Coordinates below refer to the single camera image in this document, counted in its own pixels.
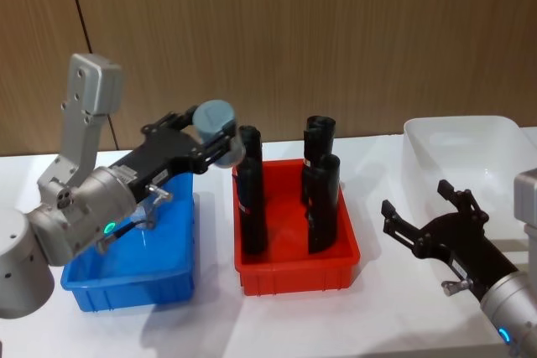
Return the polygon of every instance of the table surface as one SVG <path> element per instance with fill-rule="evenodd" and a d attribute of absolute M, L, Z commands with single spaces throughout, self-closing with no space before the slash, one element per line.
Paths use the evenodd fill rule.
<path fill-rule="evenodd" d="M 537 143 L 537 128 L 524 132 Z M 60 286 L 21 319 L 0 319 L 3 358 L 19 357 L 505 357 L 507 348 L 469 293 L 447 298 L 456 280 L 383 234 L 382 200 L 411 217 L 401 188 L 401 135 L 337 139 L 341 184 L 362 259 L 349 289 L 244 297 L 233 266 L 232 179 L 211 167 L 195 176 L 199 256 L 187 304 L 83 313 Z M 99 153 L 109 165 L 126 152 Z M 265 143 L 264 159 L 301 158 L 302 142 Z M 39 203 L 36 180 L 53 155 L 0 158 L 0 204 Z"/>

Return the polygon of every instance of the wood panel wall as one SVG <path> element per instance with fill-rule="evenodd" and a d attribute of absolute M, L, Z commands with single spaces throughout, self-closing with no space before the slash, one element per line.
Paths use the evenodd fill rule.
<path fill-rule="evenodd" d="M 56 153 L 69 58 L 87 52 L 76 2 L 0 0 L 0 27 L 0 155 Z"/>
<path fill-rule="evenodd" d="M 112 118 L 121 148 L 141 141 L 144 123 L 211 98 L 229 100 L 264 140 L 301 137 L 312 114 L 333 116 L 340 137 L 401 132 L 411 117 L 438 115 L 537 125 L 537 0 L 80 5 L 93 51 L 126 70 Z M 68 55 L 84 47 L 74 0 L 1 0 L 0 13 L 11 16 L 0 39 L 0 64 L 9 66 L 0 87 L 13 104 L 0 116 L 0 144 L 57 148 Z M 22 107 L 21 96 L 35 101 Z M 28 115 L 36 124 L 13 132 L 8 123 Z"/>

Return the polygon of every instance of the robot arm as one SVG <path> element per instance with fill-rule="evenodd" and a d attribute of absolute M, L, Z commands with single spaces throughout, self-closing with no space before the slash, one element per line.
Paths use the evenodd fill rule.
<path fill-rule="evenodd" d="M 208 101 L 144 126 L 143 144 L 111 168 L 93 170 L 99 131 L 117 110 L 121 83 L 118 66 L 95 55 L 73 56 L 70 99 L 62 104 L 64 138 L 60 155 L 39 179 L 42 203 L 26 215 L 0 213 L 0 318 L 41 307 L 54 289 L 49 266 L 63 266 L 102 240 L 107 223 L 130 216 L 148 195 L 161 195 L 159 186 L 169 179 L 203 174 L 212 163 L 240 163 L 233 109 Z M 204 143 L 182 132 L 189 125 Z"/>
<path fill-rule="evenodd" d="M 537 268 L 535 226 L 537 225 L 537 170 L 520 174 L 514 183 L 515 217 L 525 221 L 530 239 L 530 276 L 517 268 L 485 237 L 483 225 L 488 215 L 479 208 L 470 190 L 455 191 L 445 180 L 438 193 L 456 208 L 435 218 L 421 229 L 404 221 L 385 200 L 382 214 L 384 232 L 407 246 L 416 257 L 436 258 L 446 263 L 459 277 L 458 282 L 444 281 L 447 296 L 470 290 L 481 303 L 483 313 L 510 346 L 511 356 L 537 357 Z"/>

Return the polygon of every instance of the black cylinder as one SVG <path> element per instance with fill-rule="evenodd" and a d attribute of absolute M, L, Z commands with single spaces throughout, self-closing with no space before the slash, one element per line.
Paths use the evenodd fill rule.
<path fill-rule="evenodd" d="M 339 167 L 337 156 L 325 154 L 317 167 L 306 171 L 309 253 L 324 251 L 336 241 Z"/>
<path fill-rule="evenodd" d="M 263 160 L 261 151 L 261 132 L 254 126 L 240 126 L 238 128 L 241 135 L 242 144 L 246 150 L 245 157 L 250 157 L 256 161 Z"/>
<path fill-rule="evenodd" d="M 315 168 L 325 154 L 331 154 L 334 143 L 336 121 L 331 117 L 308 117 L 304 130 L 304 165 L 302 167 L 302 191 L 300 200 L 303 204 L 308 201 L 307 175 L 305 171 Z"/>
<path fill-rule="evenodd" d="M 242 250 L 262 253 L 268 244 L 263 194 L 263 164 L 246 157 L 237 166 L 237 197 L 241 221 Z"/>

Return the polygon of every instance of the white plastic bin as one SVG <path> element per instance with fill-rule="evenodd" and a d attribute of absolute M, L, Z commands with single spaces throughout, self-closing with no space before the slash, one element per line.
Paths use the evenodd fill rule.
<path fill-rule="evenodd" d="M 537 167 L 537 149 L 506 117 L 429 117 L 404 124 L 403 185 L 422 227 L 455 211 L 437 192 L 440 179 L 470 189 L 490 216 L 485 233 L 502 252 L 527 251 L 523 223 L 513 215 L 513 183 Z"/>

